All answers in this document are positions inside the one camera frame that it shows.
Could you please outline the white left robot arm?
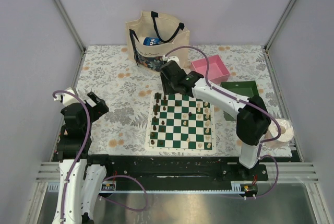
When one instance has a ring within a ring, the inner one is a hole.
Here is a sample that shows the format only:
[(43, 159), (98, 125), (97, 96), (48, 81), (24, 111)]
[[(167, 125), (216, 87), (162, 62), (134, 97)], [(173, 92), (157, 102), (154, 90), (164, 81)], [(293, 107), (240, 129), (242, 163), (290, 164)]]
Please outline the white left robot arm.
[(102, 181), (113, 175), (106, 155), (88, 155), (92, 124), (109, 108), (95, 93), (87, 96), (86, 100), (79, 98), (71, 87), (53, 93), (54, 100), (64, 106), (65, 122), (56, 148), (60, 179), (53, 223), (93, 223)]

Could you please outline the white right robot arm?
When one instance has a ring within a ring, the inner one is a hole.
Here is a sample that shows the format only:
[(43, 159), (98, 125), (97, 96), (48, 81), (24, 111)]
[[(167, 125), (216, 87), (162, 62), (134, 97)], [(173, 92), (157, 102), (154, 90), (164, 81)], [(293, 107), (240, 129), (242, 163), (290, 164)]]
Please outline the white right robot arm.
[(200, 99), (236, 119), (236, 134), (243, 143), (237, 173), (243, 180), (251, 179), (256, 174), (260, 142), (271, 124), (263, 99), (232, 93), (195, 71), (187, 74), (176, 61), (165, 63), (160, 69), (160, 77), (165, 94), (179, 93)]

